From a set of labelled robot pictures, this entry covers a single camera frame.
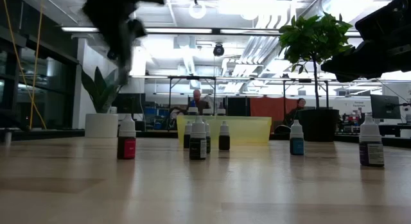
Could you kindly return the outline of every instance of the white bottle cap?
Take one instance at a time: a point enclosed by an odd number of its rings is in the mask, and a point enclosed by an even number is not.
[[[126,117],[120,122],[120,137],[135,137],[136,136],[136,122],[131,118],[131,114],[127,114]]]
[[[212,115],[212,114],[213,114],[213,109],[211,108],[203,109],[203,115]]]
[[[188,108],[188,113],[198,114],[198,108],[197,107],[189,107]]]
[[[209,137],[210,136],[210,125],[209,125],[209,123],[207,123],[207,120],[206,119],[203,119],[203,122],[204,122],[204,124],[205,124],[205,134]]]
[[[191,122],[187,121],[186,129],[184,130],[184,135],[188,135],[188,134],[191,133],[191,127],[192,127],[192,126],[193,126],[193,125],[191,124]]]
[[[220,135],[230,136],[229,125],[226,121],[223,121],[223,123],[220,126]]]
[[[294,123],[291,126],[290,138],[304,138],[302,126],[300,125],[300,122],[297,119],[294,120]]]
[[[195,122],[191,127],[191,138],[205,138],[206,125],[203,123],[201,116],[196,116]]]
[[[217,109],[217,114],[218,115],[225,115],[225,109],[224,108]]]
[[[371,116],[366,116],[360,126],[360,142],[363,141],[381,141],[380,128]]]

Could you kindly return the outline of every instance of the red label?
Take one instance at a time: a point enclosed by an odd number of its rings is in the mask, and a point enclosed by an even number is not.
[[[124,158],[132,159],[136,157],[136,140],[125,140],[124,141]]]

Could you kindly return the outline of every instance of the black planter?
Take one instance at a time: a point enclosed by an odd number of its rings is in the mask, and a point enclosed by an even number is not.
[[[305,141],[334,141],[339,111],[335,109],[300,110],[299,122],[302,125]]]

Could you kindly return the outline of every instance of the plant pot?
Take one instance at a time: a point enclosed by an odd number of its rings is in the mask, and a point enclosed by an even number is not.
[[[312,109],[299,111],[299,122],[302,125],[305,141],[334,141],[339,110]]]
[[[85,137],[87,138],[116,138],[117,130],[117,114],[85,115]]]

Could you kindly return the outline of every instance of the potted plant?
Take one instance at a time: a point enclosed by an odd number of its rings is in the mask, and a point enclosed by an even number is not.
[[[338,120],[338,110],[320,109],[317,64],[323,63],[332,56],[351,48],[345,33],[351,27],[325,13],[323,17],[314,15],[309,19],[292,18],[291,25],[280,28],[280,45],[285,49],[284,58],[292,63],[292,72],[298,69],[301,74],[306,71],[306,64],[312,62],[315,81],[315,110],[302,110],[299,120],[304,130],[306,141],[333,141]]]
[[[94,80],[82,69],[82,83],[89,93],[96,114],[85,116],[85,136],[88,138],[115,138],[118,130],[118,115],[109,114],[111,104],[116,99],[121,86],[118,80],[113,80],[116,70],[105,79],[96,67]]]

